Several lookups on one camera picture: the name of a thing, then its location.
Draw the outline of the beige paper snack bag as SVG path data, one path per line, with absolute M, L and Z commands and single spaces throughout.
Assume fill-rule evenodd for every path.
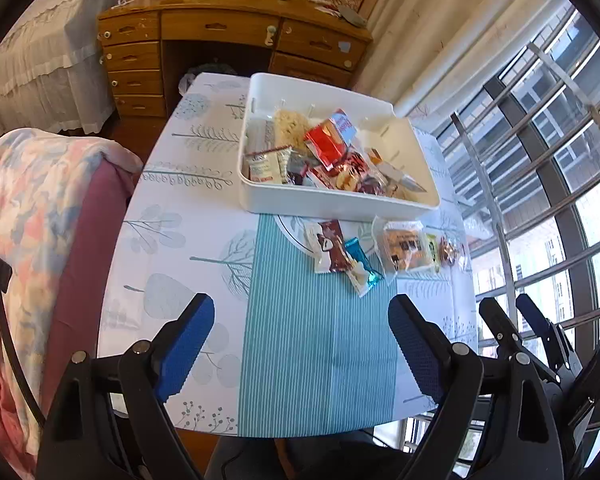
M 245 159 L 249 168 L 249 179 L 256 183 L 287 184 L 287 166 L 291 153 L 292 147 L 287 145 L 247 154 Z

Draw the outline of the red white cracker pack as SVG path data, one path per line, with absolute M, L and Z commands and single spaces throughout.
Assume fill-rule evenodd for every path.
M 306 146 L 329 171 L 342 161 L 357 133 L 347 113 L 338 108 L 306 133 Z

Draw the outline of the clear bag rice puff snack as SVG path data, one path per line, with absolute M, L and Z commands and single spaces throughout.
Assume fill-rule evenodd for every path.
M 311 129 L 306 116 L 292 110 L 276 110 L 274 116 L 274 146 L 291 146 L 302 155 L 309 154 L 306 133 Z

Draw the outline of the walnut date packet far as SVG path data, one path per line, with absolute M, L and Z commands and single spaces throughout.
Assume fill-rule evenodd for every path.
M 439 259 L 449 268 L 465 270 L 468 258 L 466 245 L 455 236 L 442 236 L 438 244 Z

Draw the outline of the green pineapple cake packet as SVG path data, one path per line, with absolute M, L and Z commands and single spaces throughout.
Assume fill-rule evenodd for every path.
M 440 268 L 441 268 L 441 263 L 440 263 L 438 238 L 432 233 L 427 233 L 426 237 L 427 237 L 427 244 L 428 244 L 428 250 L 430 253 L 430 258 L 432 261 L 431 269 L 434 270 L 434 272 L 439 273 Z

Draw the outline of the blue candy bar wrapper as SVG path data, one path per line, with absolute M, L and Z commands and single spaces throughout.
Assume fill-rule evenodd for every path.
M 343 248 L 350 262 L 350 269 L 346 271 L 347 276 L 356 294 L 362 298 L 378 285 L 384 277 L 372 267 L 356 237 L 346 240 Z

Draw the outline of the teal striped placemat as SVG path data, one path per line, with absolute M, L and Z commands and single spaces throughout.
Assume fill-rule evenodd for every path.
M 259 220 L 248 299 L 238 434 L 290 438 L 390 422 L 396 286 L 360 298 L 342 273 L 316 274 L 273 216 Z

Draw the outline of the orange puff balls snack bag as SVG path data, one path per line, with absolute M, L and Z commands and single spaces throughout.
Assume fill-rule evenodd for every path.
M 389 283 L 407 273 L 434 267 L 429 240 L 420 221 L 376 217 L 372 223 L 372 237 L 382 274 Z

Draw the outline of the metal window bars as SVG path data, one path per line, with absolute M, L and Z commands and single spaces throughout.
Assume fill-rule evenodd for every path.
M 528 295 L 579 358 L 600 342 L 600 38 L 570 3 L 434 132 L 469 240 L 474 289 Z

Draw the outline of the brown chocolate wafer packet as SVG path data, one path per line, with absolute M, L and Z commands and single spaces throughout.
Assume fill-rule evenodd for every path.
M 306 241 L 311 249 L 316 274 L 351 270 L 352 260 L 344 250 L 344 239 L 338 220 L 308 222 Z

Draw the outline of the floral blanket on chair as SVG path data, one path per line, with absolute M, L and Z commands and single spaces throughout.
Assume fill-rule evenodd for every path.
M 117 142 L 35 128 L 0 137 L 0 258 L 24 378 L 48 412 L 78 350 L 94 353 L 102 300 L 142 161 Z

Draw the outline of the white plastic bin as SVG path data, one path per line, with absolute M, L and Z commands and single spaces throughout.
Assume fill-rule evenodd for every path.
M 256 214 L 416 220 L 440 205 L 423 147 L 388 102 L 258 73 L 239 141 L 239 201 Z

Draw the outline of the white lace covered furniture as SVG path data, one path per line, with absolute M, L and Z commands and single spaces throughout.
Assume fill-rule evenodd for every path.
M 97 15 L 117 0 L 34 0 L 0 44 L 0 136 L 98 133 L 114 112 Z

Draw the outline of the cream curtain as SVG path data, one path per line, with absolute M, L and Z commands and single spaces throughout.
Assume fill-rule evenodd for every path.
M 378 0 L 354 91 L 434 130 L 525 47 L 567 0 Z

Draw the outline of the wooden desk with drawers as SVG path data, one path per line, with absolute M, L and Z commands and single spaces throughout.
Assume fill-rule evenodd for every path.
M 134 0 L 99 14 L 97 32 L 123 117 L 168 117 L 204 63 L 347 88 L 372 41 L 310 0 Z

